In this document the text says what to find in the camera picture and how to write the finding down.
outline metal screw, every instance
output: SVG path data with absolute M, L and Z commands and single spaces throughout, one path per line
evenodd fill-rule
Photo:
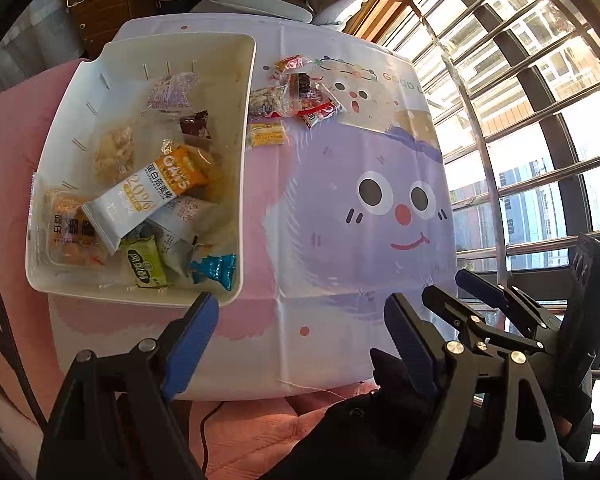
M 446 344 L 446 349 L 449 350 L 452 354 L 456 354 L 456 355 L 459 355 L 462 352 L 464 352 L 464 346 L 462 345 L 462 343 L 459 343 L 458 341 L 449 341 Z
M 91 350 L 80 350 L 76 356 L 75 360 L 79 363 L 85 363 L 91 359 Z
M 514 350 L 511 352 L 511 360 L 519 365 L 523 365 L 526 362 L 526 356 L 522 352 Z
M 153 352 L 155 347 L 155 339 L 142 339 L 142 341 L 138 343 L 138 350 L 141 352 Z

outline pile of snacks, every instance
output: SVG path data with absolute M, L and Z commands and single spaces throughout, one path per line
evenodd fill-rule
M 148 129 L 155 139 L 143 147 L 153 162 L 138 164 L 138 118 L 97 139 L 94 188 L 103 193 L 85 197 L 47 191 L 46 228 L 39 243 L 43 260 L 63 271 L 106 269 L 112 274 L 122 261 L 130 270 L 124 274 L 133 275 L 140 287 L 210 279 L 231 290 L 236 248 L 227 240 L 235 237 L 229 223 L 214 216 L 226 197 L 226 171 L 222 150 L 209 132 L 208 111 L 196 110 L 188 97 L 198 79 L 193 72 L 177 73 L 151 89 L 141 118 L 150 117 Z M 118 252 L 122 257 L 113 258 Z
M 300 117 L 311 128 L 344 110 L 344 107 L 319 81 L 312 80 L 313 60 L 297 54 L 277 62 L 272 76 L 275 85 L 254 90 L 249 98 L 251 142 L 248 146 L 283 144 L 286 135 L 282 122 L 260 123 L 263 118 Z

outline white plastic bin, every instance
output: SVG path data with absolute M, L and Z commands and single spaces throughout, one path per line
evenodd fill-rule
M 33 288 L 80 298 L 165 306 L 189 306 L 202 290 L 214 293 L 221 304 L 238 295 L 243 279 L 244 135 L 254 56 L 255 40 L 245 34 L 157 34 L 109 43 L 97 60 L 78 67 L 51 124 L 32 184 L 26 272 Z M 100 194 L 103 190 L 96 184 L 93 168 L 95 136 L 139 116 L 155 82 L 169 74 L 192 70 L 200 76 L 189 94 L 192 106 L 208 110 L 213 153 L 221 155 L 222 169 L 230 183 L 221 206 L 229 215 L 236 238 L 232 290 L 226 291 L 212 280 L 193 285 L 177 277 L 173 285 L 162 289 L 139 288 L 123 265 L 121 253 L 100 271 L 65 269 L 46 262 L 38 253 L 40 233 L 46 229 L 46 191 L 59 187 L 87 198 Z M 140 142 L 136 171 L 159 155 Z

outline table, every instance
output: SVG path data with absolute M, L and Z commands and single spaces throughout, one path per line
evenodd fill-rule
M 246 153 L 244 287 L 181 397 L 276 397 L 369 378 L 369 349 L 395 352 L 386 297 L 403 292 L 423 311 L 424 286 L 456 290 L 442 154 L 413 66 L 339 32 L 243 14 L 131 20 L 115 40 L 197 30 L 256 38 L 252 89 L 283 57 L 317 59 L 312 76 L 346 111 L 311 130 L 285 120 L 288 146 Z M 60 296 L 49 308 L 62 370 L 83 348 L 128 351 L 184 312 Z

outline blue gripper pad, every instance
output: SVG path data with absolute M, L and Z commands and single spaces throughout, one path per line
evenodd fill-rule
M 218 300 L 209 294 L 188 320 L 187 327 L 171 349 L 166 361 L 164 380 L 160 388 L 166 400 L 173 400 L 176 394 L 187 388 L 206 345 L 218 325 L 219 315 Z

